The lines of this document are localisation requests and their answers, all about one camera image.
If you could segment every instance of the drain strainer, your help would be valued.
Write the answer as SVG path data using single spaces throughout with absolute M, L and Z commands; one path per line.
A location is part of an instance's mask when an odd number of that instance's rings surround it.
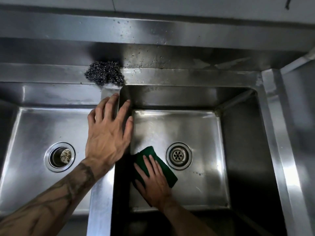
M 183 143 L 172 144 L 166 153 L 167 162 L 176 170 L 186 169 L 191 163 L 191 150 Z
M 54 172 L 68 169 L 75 158 L 73 147 L 68 143 L 56 143 L 52 145 L 45 154 L 46 167 Z

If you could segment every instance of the double sink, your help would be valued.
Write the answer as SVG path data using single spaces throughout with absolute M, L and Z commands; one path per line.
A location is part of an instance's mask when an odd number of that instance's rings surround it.
M 167 81 L 125 75 L 119 106 L 131 99 L 128 115 L 134 117 L 134 134 L 130 147 L 107 178 L 92 189 L 91 200 L 91 192 L 84 197 L 60 235 L 85 235 L 89 213 L 88 235 L 104 218 L 111 220 L 106 235 L 174 233 L 130 183 L 128 155 L 147 146 L 153 146 L 177 176 L 173 197 L 218 235 L 286 235 L 266 137 L 269 111 L 260 75 L 228 71 L 220 75 L 200 71 L 189 78 L 168 76 Z M 84 159 L 87 115 L 102 97 L 114 92 L 117 89 L 87 83 L 0 83 L 1 217 Z M 177 153 L 167 155 L 177 145 L 185 147 L 182 153 L 187 153 L 189 161 L 181 162 Z M 176 169 L 174 163 L 184 167 Z M 106 195 L 97 194 L 100 184 L 109 187 Z M 101 208 L 104 198 L 109 199 L 111 210 L 97 217 L 95 206 L 98 203 Z M 156 223 L 164 226 L 157 229 Z

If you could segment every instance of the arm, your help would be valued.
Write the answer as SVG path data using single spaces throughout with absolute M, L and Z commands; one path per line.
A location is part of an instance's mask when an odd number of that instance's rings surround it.
M 4 218 L 0 222 L 1 236 L 57 235 L 83 197 L 122 157 L 130 143 L 132 117 L 127 120 L 124 133 L 122 130 L 130 101 L 124 103 L 113 120 L 117 99 L 118 94 L 103 99 L 88 115 L 86 158 L 48 190 Z
M 135 163 L 135 168 L 143 178 L 146 188 L 136 180 L 136 185 L 142 196 L 157 207 L 171 222 L 178 236 L 207 235 L 216 236 L 215 232 L 201 222 L 195 215 L 181 207 L 171 196 L 171 189 L 157 161 L 149 156 L 150 162 L 144 156 L 150 177 Z

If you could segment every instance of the forearm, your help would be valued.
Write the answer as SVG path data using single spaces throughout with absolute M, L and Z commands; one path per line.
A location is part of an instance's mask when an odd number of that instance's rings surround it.
M 0 235 L 56 235 L 95 184 L 91 164 L 83 160 L 48 190 L 0 222 Z
M 215 232 L 188 210 L 169 198 L 164 204 L 163 213 L 171 222 L 178 236 L 216 236 Z

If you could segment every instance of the hand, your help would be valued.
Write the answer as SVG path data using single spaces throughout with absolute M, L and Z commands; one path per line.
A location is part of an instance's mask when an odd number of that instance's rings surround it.
M 124 133 L 122 126 L 130 100 L 123 104 L 116 119 L 113 119 L 113 108 L 118 97 L 119 94 L 115 93 L 110 98 L 103 99 L 88 115 L 89 135 L 84 163 L 91 167 L 96 179 L 104 176 L 123 156 L 131 141 L 132 116 L 126 122 Z
M 136 185 L 144 199 L 146 199 L 152 206 L 158 208 L 159 211 L 163 212 L 165 202 L 171 198 L 171 189 L 168 186 L 159 163 L 155 161 L 151 155 L 149 155 L 149 158 L 152 165 L 147 157 L 143 156 L 150 177 L 148 177 L 136 163 L 134 164 L 137 172 L 144 180 L 146 188 L 144 188 L 138 180 L 136 180 Z

